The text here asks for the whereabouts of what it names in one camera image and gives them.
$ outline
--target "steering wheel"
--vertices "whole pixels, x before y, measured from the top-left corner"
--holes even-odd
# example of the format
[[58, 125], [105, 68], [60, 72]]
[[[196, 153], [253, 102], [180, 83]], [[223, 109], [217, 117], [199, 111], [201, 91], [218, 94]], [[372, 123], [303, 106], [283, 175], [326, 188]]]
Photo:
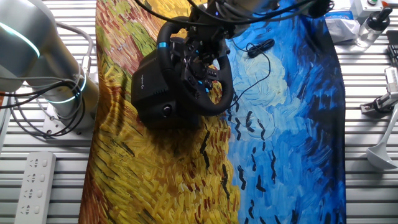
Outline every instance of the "steering wheel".
[[[181, 21], [187, 21], [187, 17], [176, 17]], [[206, 77], [197, 77], [190, 73], [187, 67], [182, 66], [182, 74], [175, 71], [170, 54], [170, 38], [172, 34], [183, 29], [181, 25], [166, 22], [157, 36], [157, 61], [159, 62], [162, 76], [169, 87], [169, 91], [177, 101], [187, 110], [203, 116], [216, 116], [227, 110], [233, 99], [233, 82], [231, 65], [228, 57], [222, 56], [217, 59], [220, 70], [206, 69]], [[204, 80], [218, 80], [223, 88], [220, 102], [214, 104], [207, 95]]]

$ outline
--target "metal grating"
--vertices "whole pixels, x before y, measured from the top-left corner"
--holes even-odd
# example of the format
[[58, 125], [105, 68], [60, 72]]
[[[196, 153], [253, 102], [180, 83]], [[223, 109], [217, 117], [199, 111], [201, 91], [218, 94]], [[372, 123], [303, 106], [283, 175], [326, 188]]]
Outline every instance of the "metal grating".
[[[95, 40], [96, 1], [45, 1], [57, 21], [83, 29]], [[347, 0], [335, 0], [336, 8], [346, 7]], [[398, 11], [391, 16], [389, 30], [398, 30]], [[87, 49], [83, 37], [58, 30], [68, 49], [80, 62]], [[389, 117], [371, 119], [361, 115], [359, 105], [386, 93], [384, 69], [389, 59], [384, 53], [387, 37], [380, 36], [363, 54], [353, 54], [336, 46], [346, 85], [346, 194], [347, 223], [398, 223], [398, 169], [376, 171], [366, 160], [366, 148], [377, 144], [387, 128]], [[97, 71], [96, 54], [92, 54], [91, 72]], [[31, 122], [41, 127], [45, 115], [35, 103], [23, 109]], [[393, 160], [398, 161], [398, 125], [388, 144]], [[49, 144], [29, 136], [10, 120], [0, 155], [0, 223], [14, 223], [25, 160], [30, 152], [50, 151], [57, 156], [57, 165], [50, 199], [48, 224], [77, 223], [90, 142], [74, 145]]]

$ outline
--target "power outlet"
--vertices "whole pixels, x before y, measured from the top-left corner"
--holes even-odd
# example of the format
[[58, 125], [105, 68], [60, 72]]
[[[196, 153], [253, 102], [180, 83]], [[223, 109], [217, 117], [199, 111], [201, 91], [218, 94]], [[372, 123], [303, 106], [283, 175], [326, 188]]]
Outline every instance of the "power outlet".
[[27, 156], [15, 224], [46, 223], [55, 160], [51, 152], [32, 152]]

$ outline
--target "painted fabric mat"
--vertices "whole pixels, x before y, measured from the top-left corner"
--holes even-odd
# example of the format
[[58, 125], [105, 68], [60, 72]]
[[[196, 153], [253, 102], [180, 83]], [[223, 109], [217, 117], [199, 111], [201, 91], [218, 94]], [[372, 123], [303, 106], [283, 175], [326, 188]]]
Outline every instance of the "painted fabric mat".
[[[146, 4], [167, 17], [190, 8]], [[151, 132], [130, 103], [131, 76], [162, 24], [133, 0], [97, 3], [101, 94], [79, 223], [346, 223], [345, 89], [325, 21], [253, 24], [235, 42], [273, 38], [270, 76], [198, 131]], [[270, 68], [228, 45], [237, 98]]]

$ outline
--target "blue led light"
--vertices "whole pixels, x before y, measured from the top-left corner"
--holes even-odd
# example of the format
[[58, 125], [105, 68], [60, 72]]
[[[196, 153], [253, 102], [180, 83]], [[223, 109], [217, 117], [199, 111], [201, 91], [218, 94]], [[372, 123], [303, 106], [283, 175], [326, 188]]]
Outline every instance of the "blue led light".
[[159, 48], [161, 48], [161, 47], [168, 47], [168, 45], [167, 45], [166, 42], [161, 42], [161, 43], [159, 43], [159, 44], [157, 45], [157, 48], [159, 49]]
[[13, 28], [3, 24], [0, 22], [0, 27], [3, 28], [6, 32], [8, 32], [9, 34], [12, 35], [16, 35], [17, 37], [21, 38], [23, 41], [25, 41], [27, 44], [30, 45], [30, 47], [32, 47], [32, 49], [36, 52], [37, 57], [40, 57], [40, 52], [38, 50], [38, 48], [30, 41], [28, 40], [26, 37], [24, 37], [22, 34], [20, 34], [18, 31], [14, 30]]
[[[80, 92], [82, 92], [82, 91], [84, 90], [85, 86], [86, 86], [86, 77], [85, 77], [85, 79], [84, 79], [84, 81], [83, 81], [83, 84], [82, 84], [82, 86], [81, 86], [81, 88], [80, 88]], [[67, 100], [64, 100], [64, 101], [59, 101], [59, 102], [54, 102], [54, 101], [50, 101], [50, 100], [47, 100], [47, 101], [48, 101], [49, 103], [56, 103], [56, 104], [67, 103], [67, 102], [69, 102], [69, 101], [71, 101], [71, 100], [74, 100], [75, 97], [76, 97], [77, 95], [79, 95], [79, 93], [77, 93], [75, 96], [73, 96], [73, 97], [71, 97], [71, 98], [69, 98], [69, 99], [67, 99]]]

